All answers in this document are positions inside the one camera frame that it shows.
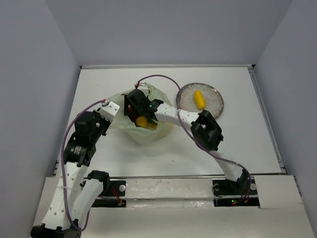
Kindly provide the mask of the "orange round fake fruit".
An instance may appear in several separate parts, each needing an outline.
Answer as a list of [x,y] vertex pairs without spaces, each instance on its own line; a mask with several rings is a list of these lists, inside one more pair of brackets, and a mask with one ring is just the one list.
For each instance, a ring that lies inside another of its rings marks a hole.
[[147,119],[144,116],[139,116],[136,119],[136,125],[138,127],[146,128],[148,126]]

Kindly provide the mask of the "green translucent plastic bag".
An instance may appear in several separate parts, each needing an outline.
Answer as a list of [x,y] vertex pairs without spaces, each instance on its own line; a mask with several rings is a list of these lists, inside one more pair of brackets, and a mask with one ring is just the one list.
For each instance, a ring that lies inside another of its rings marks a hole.
[[134,141],[141,145],[150,144],[172,132],[173,124],[171,123],[158,121],[155,124],[152,124],[147,122],[144,116],[137,116],[136,121],[133,122],[128,116],[125,116],[123,113],[124,96],[129,92],[131,91],[124,91],[107,99],[107,101],[114,102],[120,106],[119,112],[116,114],[110,125],[110,129],[118,129],[126,132]]

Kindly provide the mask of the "yellow fake lemon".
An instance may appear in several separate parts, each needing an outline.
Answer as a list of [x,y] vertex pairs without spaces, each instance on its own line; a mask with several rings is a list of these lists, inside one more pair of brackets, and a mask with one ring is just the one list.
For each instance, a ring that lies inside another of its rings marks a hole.
[[195,101],[196,106],[199,110],[203,110],[206,107],[206,102],[205,102],[205,99],[203,97],[203,94],[199,90],[196,90],[194,92],[194,101]]

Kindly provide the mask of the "yellow fake banana bunch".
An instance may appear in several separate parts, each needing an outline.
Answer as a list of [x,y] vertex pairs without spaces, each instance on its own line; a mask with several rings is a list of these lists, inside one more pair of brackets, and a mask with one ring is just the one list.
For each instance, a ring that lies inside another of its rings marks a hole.
[[148,123],[148,126],[152,129],[156,129],[158,125],[153,123]]

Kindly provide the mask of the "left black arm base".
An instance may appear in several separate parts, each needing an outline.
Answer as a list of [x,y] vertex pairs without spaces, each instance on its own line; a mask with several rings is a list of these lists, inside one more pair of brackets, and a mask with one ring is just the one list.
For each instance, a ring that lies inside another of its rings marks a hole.
[[108,190],[103,190],[102,193],[95,199],[93,208],[124,208],[126,207],[126,181],[111,180]]

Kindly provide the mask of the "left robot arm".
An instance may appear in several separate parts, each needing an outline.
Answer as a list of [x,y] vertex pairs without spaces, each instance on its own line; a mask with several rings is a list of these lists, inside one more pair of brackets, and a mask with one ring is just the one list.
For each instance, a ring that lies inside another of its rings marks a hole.
[[75,128],[69,141],[63,141],[61,175],[49,209],[33,238],[79,238],[86,229],[90,209],[98,196],[109,192],[109,174],[92,171],[84,175],[96,152],[96,143],[112,123],[116,113],[103,109],[80,113],[72,122]]

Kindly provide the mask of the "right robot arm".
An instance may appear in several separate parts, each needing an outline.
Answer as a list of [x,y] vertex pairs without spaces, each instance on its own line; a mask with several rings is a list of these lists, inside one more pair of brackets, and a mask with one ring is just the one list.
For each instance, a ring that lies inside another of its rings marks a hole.
[[226,189],[242,198],[250,194],[252,182],[248,170],[217,153],[223,141],[222,129],[209,111],[184,111],[159,99],[150,100],[143,91],[134,89],[124,96],[124,115],[134,123],[142,116],[148,123],[167,122],[182,127],[195,144],[218,163],[225,176]]

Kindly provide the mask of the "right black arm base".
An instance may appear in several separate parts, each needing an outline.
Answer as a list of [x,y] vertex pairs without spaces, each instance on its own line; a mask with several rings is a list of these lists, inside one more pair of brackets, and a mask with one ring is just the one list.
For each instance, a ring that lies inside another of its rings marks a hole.
[[254,178],[251,180],[249,192],[234,191],[229,188],[224,179],[212,181],[214,207],[260,207],[257,186]]

